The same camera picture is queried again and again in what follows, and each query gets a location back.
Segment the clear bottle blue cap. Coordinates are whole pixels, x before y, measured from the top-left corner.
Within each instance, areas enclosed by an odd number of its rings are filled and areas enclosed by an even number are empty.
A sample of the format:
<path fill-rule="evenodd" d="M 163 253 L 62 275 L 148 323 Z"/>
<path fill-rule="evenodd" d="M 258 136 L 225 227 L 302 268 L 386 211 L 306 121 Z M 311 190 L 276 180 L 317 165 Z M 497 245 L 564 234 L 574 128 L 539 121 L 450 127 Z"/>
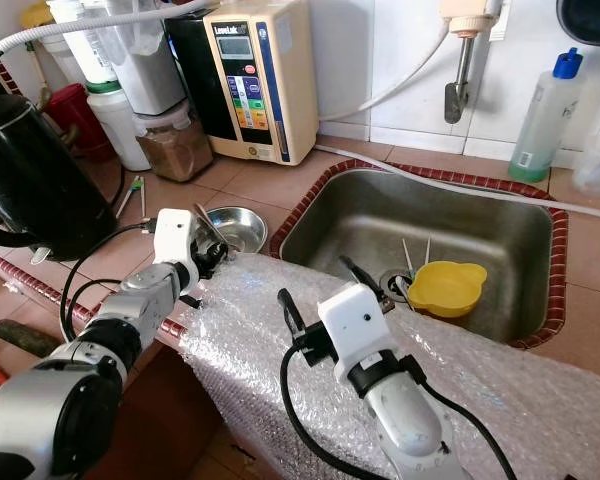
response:
<path fill-rule="evenodd" d="M 576 76 L 583 60 L 578 47 L 570 47 L 557 55 L 551 70 L 539 74 L 507 170 L 516 182 L 542 182 L 550 173 L 553 155 L 578 105 L 583 82 Z"/>

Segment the beige water ionizer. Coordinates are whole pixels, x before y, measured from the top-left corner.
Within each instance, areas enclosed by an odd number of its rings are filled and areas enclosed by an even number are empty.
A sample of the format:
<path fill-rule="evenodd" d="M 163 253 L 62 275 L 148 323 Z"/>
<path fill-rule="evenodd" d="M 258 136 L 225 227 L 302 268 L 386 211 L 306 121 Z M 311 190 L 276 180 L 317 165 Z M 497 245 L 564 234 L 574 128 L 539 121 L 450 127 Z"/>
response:
<path fill-rule="evenodd" d="M 319 113 L 308 0 L 222 3 L 203 19 L 230 132 L 216 154 L 296 166 L 317 142 Z"/>

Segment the dark blue pan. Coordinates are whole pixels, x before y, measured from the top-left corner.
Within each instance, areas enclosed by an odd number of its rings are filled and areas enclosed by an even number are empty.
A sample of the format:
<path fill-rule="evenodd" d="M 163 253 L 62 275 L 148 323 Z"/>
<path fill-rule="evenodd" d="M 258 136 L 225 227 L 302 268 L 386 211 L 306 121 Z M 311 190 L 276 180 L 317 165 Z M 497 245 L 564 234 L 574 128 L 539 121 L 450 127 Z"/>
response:
<path fill-rule="evenodd" d="M 562 31 L 580 44 L 600 46 L 600 0 L 556 0 Z"/>

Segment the green white clip tool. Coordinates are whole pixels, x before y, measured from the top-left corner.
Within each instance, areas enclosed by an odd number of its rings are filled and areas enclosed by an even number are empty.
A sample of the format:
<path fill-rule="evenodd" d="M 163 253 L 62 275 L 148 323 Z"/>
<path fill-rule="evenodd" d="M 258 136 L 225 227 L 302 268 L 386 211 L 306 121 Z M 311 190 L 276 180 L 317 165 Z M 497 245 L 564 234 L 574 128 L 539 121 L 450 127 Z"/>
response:
<path fill-rule="evenodd" d="M 120 221 L 135 220 L 144 218 L 145 212 L 145 179 L 141 175 L 135 175 L 122 193 L 114 215 Z"/>

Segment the black electric kettle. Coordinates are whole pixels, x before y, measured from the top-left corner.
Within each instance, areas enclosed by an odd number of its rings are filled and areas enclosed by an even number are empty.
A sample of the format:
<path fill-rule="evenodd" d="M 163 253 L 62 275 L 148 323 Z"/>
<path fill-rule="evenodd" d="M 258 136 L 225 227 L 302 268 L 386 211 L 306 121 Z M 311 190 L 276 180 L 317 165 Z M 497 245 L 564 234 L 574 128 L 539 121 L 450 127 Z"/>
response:
<path fill-rule="evenodd" d="M 118 223 L 48 119 L 25 97 L 0 95 L 0 247 L 79 260 Z"/>

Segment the clear bubble wrap sheet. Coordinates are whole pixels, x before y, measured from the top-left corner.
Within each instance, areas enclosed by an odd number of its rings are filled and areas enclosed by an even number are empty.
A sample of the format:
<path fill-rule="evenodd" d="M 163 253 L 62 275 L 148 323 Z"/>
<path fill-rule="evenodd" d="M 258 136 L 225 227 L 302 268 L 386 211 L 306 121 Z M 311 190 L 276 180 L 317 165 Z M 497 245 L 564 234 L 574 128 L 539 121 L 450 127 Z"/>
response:
<path fill-rule="evenodd" d="M 301 442 L 285 413 L 280 365 L 292 337 L 277 293 L 287 289 L 306 323 L 349 279 L 260 253 L 236 253 L 205 280 L 200 308 L 180 321 L 184 356 L 227 428 L 286 479 L 337 479 Z M 459 326 L 396 308 L 396 346 L 419 361 L 431 387 L 487 426 L 519 480 L 600 480 L 600 376 Z M 376 420 L 335 366 L 296 357 L 288 385 L 301 424 L 329 453 L 384 477 L 396 472 Z"/>

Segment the white labelled cartridge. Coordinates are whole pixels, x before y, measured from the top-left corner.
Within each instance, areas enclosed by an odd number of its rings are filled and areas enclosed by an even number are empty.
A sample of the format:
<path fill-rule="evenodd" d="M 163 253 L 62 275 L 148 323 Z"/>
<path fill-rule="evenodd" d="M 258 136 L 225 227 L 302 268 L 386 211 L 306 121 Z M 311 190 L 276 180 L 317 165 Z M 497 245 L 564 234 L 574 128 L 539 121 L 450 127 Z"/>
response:
<path fill-rule="evenodd" d="M 45 4 L 49 6 L 50 14 L 56 23 L 63 24 L 90 17 L 84 1 L 93 3 L 94 0 L 45 0 Z M 63 33 L 62 37 L 70 47 L 86 82 L 113 84 L 117 87 L 118 78 L 112 63 L 105 55 L 103 44 L 93 29 L 77 29 L 77 31 Z"/>

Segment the yellow plastic bowl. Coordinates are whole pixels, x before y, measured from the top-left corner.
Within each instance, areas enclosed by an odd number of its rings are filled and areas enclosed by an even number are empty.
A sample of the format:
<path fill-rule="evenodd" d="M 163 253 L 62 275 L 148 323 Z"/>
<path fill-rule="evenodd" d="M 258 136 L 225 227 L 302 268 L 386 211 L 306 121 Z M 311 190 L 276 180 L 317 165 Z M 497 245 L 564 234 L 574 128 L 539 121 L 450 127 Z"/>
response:
<path fill-rule="evenodd" d="M 474 262 L 428 262 L 416 271 L 408 302 L 431 316 L 463 317 L 478 305 L 487 279 L 487 270 Z"/>

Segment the red container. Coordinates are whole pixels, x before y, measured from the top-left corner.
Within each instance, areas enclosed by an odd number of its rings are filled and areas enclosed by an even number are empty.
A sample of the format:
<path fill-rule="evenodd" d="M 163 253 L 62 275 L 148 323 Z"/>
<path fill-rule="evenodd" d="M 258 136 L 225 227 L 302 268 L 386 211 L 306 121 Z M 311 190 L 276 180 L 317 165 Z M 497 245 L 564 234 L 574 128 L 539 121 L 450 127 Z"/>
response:
<path fill-rule="evenodd" d="M 86 159 L 103 163 L 112 159 L 114 150 L 102 124 L 88 104 L 88 90 L 84 84 L 72 83 L 52 93 L 44 113 L 64 132 L 76 131 L 72 146 Z"/>

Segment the beige wall tap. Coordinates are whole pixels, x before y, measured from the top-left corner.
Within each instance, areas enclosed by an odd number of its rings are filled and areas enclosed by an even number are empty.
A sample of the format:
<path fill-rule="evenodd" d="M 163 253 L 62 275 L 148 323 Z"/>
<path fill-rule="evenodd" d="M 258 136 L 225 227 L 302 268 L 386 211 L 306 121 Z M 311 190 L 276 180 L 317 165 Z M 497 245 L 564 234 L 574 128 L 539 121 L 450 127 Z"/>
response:
<path fill-rule="evenodd" d="M 443 119 L 459 123 L 469 104 L 477 40 L 495 27 L 504 0 L 438 0 L 438 14 L 447 32 L 461 41 L 454 81 L 443 87 Z"/>

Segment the stainless steel bowl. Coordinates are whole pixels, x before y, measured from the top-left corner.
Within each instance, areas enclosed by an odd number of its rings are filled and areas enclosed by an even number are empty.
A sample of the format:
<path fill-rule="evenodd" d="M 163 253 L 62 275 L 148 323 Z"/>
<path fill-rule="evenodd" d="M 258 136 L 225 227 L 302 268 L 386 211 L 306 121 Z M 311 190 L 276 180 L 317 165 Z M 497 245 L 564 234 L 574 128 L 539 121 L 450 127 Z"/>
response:
<path fill-rule="evenodd" d="M 248 207 L 226 206 L 209 210 L 210 220 L 236 251 L 259 253 L 268 239 L 268 225 Z"/>

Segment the dark green oblong object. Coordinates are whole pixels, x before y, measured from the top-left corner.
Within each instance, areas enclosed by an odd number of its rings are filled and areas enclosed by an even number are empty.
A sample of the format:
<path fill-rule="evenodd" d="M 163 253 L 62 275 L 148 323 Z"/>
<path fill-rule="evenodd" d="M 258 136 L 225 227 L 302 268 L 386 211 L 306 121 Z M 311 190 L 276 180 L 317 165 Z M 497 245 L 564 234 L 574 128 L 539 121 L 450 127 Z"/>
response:
<path fill-rule="evenodd" d="M 0 339 L 39 358 L 52 355 L 62 344 L 61 339 L 53 335 L 11 319 L 0 320 Z"/>

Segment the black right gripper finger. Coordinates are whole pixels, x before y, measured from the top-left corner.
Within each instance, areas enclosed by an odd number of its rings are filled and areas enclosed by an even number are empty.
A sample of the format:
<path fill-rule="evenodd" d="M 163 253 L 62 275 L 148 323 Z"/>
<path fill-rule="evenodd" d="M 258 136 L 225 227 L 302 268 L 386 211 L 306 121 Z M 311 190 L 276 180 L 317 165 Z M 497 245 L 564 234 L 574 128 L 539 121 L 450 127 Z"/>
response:
<path fill-rule="evenodd" d="M 338 256 L 338 260 L 340 260 L 341 264 L 344 265 L 352 275 L 354 275 L 354 278 L 358 280 L 359 283 L 369 288 L 370 291 L 376 294 L 377 297 L 384 297 L 384 291 L 381 288 L 381 285 L 379 285 L 377 279 L 374 279 L 367 270 L 364 270 L 363 268 L 360 268 L 359 265 L 356 265 L 349 256 Z"/>
<path fill-rule="evenodd" d="M 296 306 L 294 297 L 286 288 L 280 289 L 277 293 L 277 301 L 283 311 L 283 323 L 290 330 L 292 342 L 295 346 L 308 346 L 308 330 L 300 314 L 299 307 Z"/>

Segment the gold spoon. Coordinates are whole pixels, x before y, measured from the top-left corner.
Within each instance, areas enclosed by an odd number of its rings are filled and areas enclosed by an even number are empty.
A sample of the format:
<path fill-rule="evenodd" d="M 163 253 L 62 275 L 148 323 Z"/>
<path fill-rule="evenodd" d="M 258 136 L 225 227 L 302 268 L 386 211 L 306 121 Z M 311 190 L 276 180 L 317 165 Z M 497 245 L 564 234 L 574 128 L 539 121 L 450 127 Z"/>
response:
<path fill-rule="evenodd" d="M 230 242 L 228 242 L 226 237 L 224 237 L 223 234 L 219 232 L 219 230 L 216 227 L 216 224 L 214 224 L 213 221 L 210 220 L 208 211 L 205 210 L 204 207 L 200 204 L 195 204 L 195 211 L 196 214 L 198 214 L 198 218 L 200 219 L 201 223 L 203 223 L 205 225 L 205 228 L 207 228 L 208 232 L 210 232 L 210 236 L 216 239 L 218 243 L 223 244 L 223 246 L 228 248 L 228 250 L 231 250 L 232 246 Z"/>

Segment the jar of brown powder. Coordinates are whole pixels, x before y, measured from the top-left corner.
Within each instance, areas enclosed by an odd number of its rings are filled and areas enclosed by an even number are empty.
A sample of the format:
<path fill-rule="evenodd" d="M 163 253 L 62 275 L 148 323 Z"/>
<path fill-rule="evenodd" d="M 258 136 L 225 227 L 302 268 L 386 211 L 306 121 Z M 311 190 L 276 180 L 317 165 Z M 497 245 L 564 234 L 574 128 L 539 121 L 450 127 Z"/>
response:
<path fill-rule="evenodd" d="M 134 115 L 137 142 L 158 177 L 187 182 L 213 164 L 209 137 L 190 101 L 184 100 L 160 115 Z"/>

